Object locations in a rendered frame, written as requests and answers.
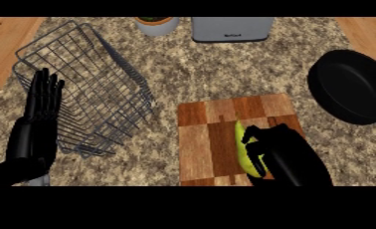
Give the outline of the pale grey plant pot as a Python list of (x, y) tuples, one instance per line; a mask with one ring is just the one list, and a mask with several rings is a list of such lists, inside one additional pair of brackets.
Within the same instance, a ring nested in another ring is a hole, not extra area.
[(178, 26), (178, 17), (137, 17), (136, 24), (147, 36), (164, 36)]

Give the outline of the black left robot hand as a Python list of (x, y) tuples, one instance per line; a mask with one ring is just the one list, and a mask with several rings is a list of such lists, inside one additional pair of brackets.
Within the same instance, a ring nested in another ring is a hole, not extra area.
[(6, 158), (0, 162), (0, 187), (43, 177), (56, 160), (58, 117), (65, 81), (43, 68), (35, 72), (24, 115), (12, 127)]

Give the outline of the wooden checkered cutting board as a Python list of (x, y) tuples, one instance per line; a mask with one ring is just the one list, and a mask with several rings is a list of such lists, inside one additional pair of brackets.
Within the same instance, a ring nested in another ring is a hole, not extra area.
[(234, 122), (268, 128), (286, 123), (304, 134), (288, 94), (178, 105), (180, 185), (249, 186), (239, 167)]

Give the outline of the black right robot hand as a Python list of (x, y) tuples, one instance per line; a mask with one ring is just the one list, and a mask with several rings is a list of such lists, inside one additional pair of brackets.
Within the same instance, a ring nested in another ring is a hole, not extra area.
[(255, 169), (270, 171), (271, 179), (246, 175), (255, 187), (332, 187), (326, 165), (299, 132), (285, 123), (271, 128), (251, 125), (242, 137), (245, 154)]

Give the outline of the grey toaster appliance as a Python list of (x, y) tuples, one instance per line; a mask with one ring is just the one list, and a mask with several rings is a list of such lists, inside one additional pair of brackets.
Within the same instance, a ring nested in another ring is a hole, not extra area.
[(252, 42), (268, 37), (273, 17), (192, 17), (192, 39), (196, 42)]

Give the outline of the yellow-green pear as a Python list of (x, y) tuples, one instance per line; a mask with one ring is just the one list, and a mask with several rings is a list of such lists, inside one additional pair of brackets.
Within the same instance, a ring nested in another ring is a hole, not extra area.
[(242, 142), (245, 134), (245, 127), (237, 120), (234, 122), (234, 145), (236, 145), (236, 157), (237, 157), (237, 163), (245, 171), (245, 173), (255, 177), (262, 178), (267, 174), (267, 166), (262, 161), (262, 154), (251, 154), (246, 151), (246, 148), (251, 147), (251, 144), (255, 142), (255, 139), (251, 138), (248, 140), (248, 143)]

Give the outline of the black pot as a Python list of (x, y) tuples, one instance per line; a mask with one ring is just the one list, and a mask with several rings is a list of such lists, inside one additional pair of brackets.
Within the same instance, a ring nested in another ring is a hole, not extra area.
[(376, 123), (376, 60), (352, 50), (326, 52), (307, 84), (321, 108), (352, 124)]

